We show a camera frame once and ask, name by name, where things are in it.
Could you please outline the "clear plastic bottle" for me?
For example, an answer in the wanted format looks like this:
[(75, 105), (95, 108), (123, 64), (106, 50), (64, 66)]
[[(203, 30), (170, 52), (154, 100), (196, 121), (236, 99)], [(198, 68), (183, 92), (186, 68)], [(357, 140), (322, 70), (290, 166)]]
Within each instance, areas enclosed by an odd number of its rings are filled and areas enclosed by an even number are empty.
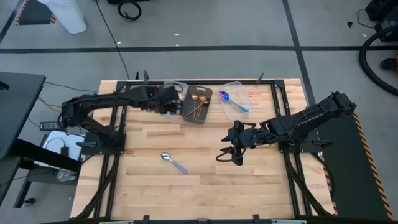
[(60, 169), (57, 172), (57, 179), (60, 182), (74, 181), (76, 179), (76, 172), (66, 169)]

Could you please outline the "black equipment case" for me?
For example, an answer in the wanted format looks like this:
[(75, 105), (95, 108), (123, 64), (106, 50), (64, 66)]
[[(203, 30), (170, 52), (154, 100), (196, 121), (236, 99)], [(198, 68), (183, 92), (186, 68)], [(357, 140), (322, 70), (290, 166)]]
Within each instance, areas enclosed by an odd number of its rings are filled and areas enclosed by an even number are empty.
[(398, 25), (398, 0), (371, 0), (365, 11), (370, 21), (377, 22), (376, 32)]

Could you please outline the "black desk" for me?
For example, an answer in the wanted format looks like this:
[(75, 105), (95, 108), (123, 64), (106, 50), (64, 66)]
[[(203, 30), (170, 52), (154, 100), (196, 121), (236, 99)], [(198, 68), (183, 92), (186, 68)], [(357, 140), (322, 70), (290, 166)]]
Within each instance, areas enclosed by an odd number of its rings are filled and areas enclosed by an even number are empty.
[(81, 162), (19, 139), (46, 76), (0, 72), (0, 205), (24, 160), (77, 172)]

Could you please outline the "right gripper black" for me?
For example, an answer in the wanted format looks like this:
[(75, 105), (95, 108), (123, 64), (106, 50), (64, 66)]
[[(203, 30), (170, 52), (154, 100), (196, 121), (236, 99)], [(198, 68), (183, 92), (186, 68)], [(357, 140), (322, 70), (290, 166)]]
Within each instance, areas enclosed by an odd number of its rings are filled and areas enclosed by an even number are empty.
[(231, 133), (228, 133), (221, 142), (230, 142), (233, 147), (232, 151), (232, 162), (237, 166), (243, 164), (243, 148), (255, 148), (257, 145), (257, 132), (254, 128), (245, 130), (234, 129)]

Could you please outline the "iridescent rainbow spoon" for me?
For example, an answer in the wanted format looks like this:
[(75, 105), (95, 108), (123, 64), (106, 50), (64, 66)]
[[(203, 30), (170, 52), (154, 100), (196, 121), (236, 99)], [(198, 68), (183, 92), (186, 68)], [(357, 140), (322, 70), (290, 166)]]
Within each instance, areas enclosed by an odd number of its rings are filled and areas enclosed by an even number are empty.
[(230, 98), (230, 96), (229, 96), (229, 94), (228, 94), (227, 92), (225, 92), (225, 91), (219, 91), (218, 93), (219, 93), (219, 95), (220, 95), (220, 97), (221, 97), (222, 100), (228, 101), (228, 102), (232, 103), (233, 105), (235, 105), (237, 108), (239, 108), (239, 109), (242, 110), (243, 112), (249, 112), (249, 110), (247, 110), (245, 107), (243, 107), (243, 106), (237, 104), (236, 102), (234, 102), (234, 101)]

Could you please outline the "dark grey plastic storage bin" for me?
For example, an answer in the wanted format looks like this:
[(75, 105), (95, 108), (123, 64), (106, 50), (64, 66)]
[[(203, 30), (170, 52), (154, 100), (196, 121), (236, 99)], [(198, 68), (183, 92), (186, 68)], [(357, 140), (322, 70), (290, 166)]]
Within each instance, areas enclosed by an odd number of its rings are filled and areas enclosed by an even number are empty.
[[(191, 110), (193, 110), (193, 100), (192, 100), (191, 96), (194, 93), (196, 93), (198, 95), (196, 106), (201, 104), (201, 101), (199, 100), (199, 97), (201, 95), (206, 95), (208, 98), (206, 104), (203, 105), (203, 107), (201, 109), (199, 119), (192, 118), (192, 114), (185, 117), (185, 115), (187, 113), (189, 113), (189, 112), (191, 112)], [(210, 88), (206, 88), (203, 86), (197, 86), (197, 85), (189, 85), (188, 90), (187, 90), (187, 95), (183, 101), (183, 120), (186, 122), (194, 123), (194, 124), (204, 124), (205, 120), (207, 118), (208, 111), (209, 111), (212, 95), (213, 95), (213, 91)]]

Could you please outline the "large hazard-striped black mat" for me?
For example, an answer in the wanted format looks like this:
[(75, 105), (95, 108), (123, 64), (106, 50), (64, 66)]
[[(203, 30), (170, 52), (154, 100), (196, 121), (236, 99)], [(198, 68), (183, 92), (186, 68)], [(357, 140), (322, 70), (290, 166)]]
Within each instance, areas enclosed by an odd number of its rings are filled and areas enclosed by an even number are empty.
[(386, 192), (357, 114), (332, 119), (318, 129), (332, 145), (323, 158), (333, 177), (332, 202), (341, 218), (393, 221)]

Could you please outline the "small hazard-striped black mat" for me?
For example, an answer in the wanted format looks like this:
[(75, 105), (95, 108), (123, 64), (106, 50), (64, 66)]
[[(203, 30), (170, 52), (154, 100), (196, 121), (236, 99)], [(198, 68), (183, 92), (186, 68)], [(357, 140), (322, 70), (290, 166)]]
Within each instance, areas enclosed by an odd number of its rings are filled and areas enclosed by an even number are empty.
[(17, 26), (54, 24), (57, 18), (38, 0), (25, 0), (16, 19)]

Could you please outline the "white plastic cylinder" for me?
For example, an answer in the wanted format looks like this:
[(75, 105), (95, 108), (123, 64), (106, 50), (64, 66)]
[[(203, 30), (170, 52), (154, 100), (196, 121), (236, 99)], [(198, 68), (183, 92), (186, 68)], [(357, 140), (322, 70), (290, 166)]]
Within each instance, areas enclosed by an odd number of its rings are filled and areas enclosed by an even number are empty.
[(38, 0), (46, 5), (70, 34), (86, 31), (87, 26), (75, 0)]

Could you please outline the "black power adapter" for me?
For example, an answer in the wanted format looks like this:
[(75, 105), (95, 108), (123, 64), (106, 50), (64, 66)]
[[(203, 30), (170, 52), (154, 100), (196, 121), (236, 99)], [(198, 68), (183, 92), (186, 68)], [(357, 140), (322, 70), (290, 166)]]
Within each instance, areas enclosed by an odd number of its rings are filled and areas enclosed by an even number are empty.
[(62, 131), (63, 128), (56, 121), (40, 122), (39, 129), (41, 131)]

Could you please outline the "clear plastic storage bin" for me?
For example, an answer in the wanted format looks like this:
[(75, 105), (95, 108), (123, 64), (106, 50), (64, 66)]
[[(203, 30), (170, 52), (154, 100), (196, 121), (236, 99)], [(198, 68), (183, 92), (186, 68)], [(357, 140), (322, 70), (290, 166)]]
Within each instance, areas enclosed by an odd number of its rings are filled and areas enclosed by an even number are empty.
[(243, 87), (241, 82), (233, 81), (224, 85), (220, 85), (218, 88), (218, 92), (219, 91), (227, 92), (234, 102), (249, 110), (249, 112), (243, 112), (232, 103), (222, 100), (218, 93), (220, 103), (228, 119), (233, 121), (239, 120), (247, 117), (251, 112), (253, 112), (253, 104), (249, 99), (248, 91), (245, 89), (245, 87)]
[(180, 100), (180, 108), (178, 109), (177, 114), (172, 114), (171, 112), (167, 112), (166, 114), (163, 114), (163, 117), (166, 117), (169, 119), (183, 120), (183, 101), (187, 95), (188, 85), (186, 83), (178, 82), (175, 80), (164, 81), (164, 86), (170, 86), (170, 85), (174, 86), (175, 89), (177, 90), (177, 92), (182, 94), (183, 99)]

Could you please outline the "white flat box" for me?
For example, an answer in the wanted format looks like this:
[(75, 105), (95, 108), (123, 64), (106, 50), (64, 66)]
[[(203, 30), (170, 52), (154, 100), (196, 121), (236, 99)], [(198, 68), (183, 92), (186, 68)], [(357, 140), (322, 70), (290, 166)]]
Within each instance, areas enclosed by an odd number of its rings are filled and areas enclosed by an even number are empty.
[(83, 142), (85, 136), (81, 134), (67, 134), (62, 131), (50, 132), (42, 147), (49, 151), (60, 153), (60, 149), (64, 146), (69, 147), (69, 158), (79, 161), (81, 157), (81, 147), (77, 146), (77, 142)]

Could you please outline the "silver spoon lavender handle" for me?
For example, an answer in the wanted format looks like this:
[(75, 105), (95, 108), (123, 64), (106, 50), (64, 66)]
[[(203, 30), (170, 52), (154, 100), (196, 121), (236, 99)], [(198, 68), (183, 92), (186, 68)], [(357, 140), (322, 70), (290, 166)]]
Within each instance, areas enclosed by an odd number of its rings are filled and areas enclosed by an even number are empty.
[(183, 166), (181, 166), (178, 162), (175, 162), (175, 161), (171, 158), (170, 154), (168, 154), (168, 153), (166, 153), (166, 152), (163, 152), (163, 153), (161, 154), (161, 157), (162, 157), (164, 160), (171, 162), (171, 163), (172, 163), (180, 172), (182, 172), (183, 174), (185, 174), (185, 175), (188, 174), (188, 170), (186, 170), (186, 168), (184, 168)]

